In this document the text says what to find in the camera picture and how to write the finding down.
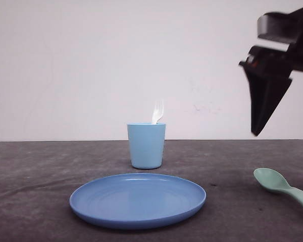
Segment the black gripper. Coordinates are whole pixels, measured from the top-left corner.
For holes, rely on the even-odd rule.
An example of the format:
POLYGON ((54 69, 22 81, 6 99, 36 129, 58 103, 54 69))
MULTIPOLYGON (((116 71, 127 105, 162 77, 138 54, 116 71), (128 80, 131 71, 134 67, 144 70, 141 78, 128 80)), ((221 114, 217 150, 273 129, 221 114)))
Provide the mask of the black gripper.
MULTIPOLYGON (((299 16, 303 21, 303 8, 286 14, 299 16)), ((303 35, 285 51, 255 45, 239 65, 249 83, 251 132, 258 136, 290 87, 290 73, 303 72, 303 35)))

